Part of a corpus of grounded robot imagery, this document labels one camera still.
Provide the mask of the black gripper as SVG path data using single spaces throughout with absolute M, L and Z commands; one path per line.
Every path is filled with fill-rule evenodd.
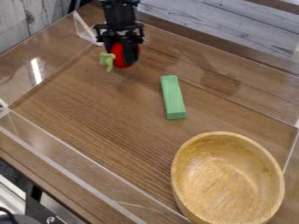
M 123 60 L 127 67 L 139 60 L 139 44 L 144 43 L 144 25 L 136 21 L 140 0 L 99 0 L 104 11 L 104 24 L 96 24 L 96 40 L 111 53 L 113 41 L 121 39 Z

